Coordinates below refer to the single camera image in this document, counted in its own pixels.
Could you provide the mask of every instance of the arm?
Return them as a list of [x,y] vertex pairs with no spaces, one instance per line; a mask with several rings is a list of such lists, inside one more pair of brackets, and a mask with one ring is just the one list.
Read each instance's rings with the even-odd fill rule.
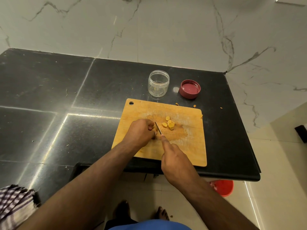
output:
[[132,122],[123,141],[42,205],[19,229],[89,229],[132,157],[154,137],[154,123]]
[[198,175],[176,144],[162,136],[162,145],[161,169],[166,179],[186,197],[208,229],[258,229]]

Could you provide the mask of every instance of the foot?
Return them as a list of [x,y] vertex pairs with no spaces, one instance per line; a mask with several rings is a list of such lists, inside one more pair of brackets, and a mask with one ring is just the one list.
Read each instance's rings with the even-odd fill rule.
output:
[[114,219],[130,218],[130,207],[127,200],[121,201],[113,212]]
[[155,215],[155,219],[157,220],[169,220],[169,216],[167,215],[167,212],[162,207],[158,208],[158,211]]

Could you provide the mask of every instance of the marble wall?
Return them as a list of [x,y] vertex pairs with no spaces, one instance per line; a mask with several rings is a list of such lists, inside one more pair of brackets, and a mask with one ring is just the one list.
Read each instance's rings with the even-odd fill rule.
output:
[[0,51],[228,71],[252,132],[307,101],[307,7],[274,1],[0,0]]

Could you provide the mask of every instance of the checkered cloth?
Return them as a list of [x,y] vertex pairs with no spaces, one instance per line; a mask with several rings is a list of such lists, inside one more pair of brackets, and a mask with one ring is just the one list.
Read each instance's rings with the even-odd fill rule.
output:
[[18,185],[0,189],[0,229],[16,229],[37,209],[33,201],[34,190]]

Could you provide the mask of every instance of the hand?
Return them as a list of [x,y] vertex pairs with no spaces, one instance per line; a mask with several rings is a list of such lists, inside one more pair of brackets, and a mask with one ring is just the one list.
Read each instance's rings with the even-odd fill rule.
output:
[[133,121],[122,142],[132,146],[132,149],[139,151],[152,139],[157,132],[153,131],[154,122],[149,119],[138,119]]
[[164,135],[161,136],[164,154],[161,160],[161,169],[170,184],[180,192],[201,183],[201,178],[187,155],[180,150],[177,144],[170,143]]

